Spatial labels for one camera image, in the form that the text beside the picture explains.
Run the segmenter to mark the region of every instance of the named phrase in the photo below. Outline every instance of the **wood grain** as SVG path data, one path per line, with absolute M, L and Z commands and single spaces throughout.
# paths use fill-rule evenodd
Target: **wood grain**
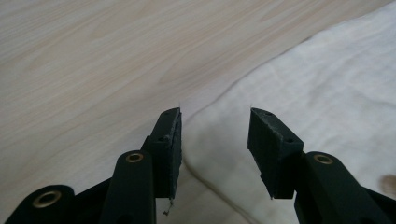
M 30 192 L 81 192 L 237 79 L 389 0 L 1 1 L 0 222 Z

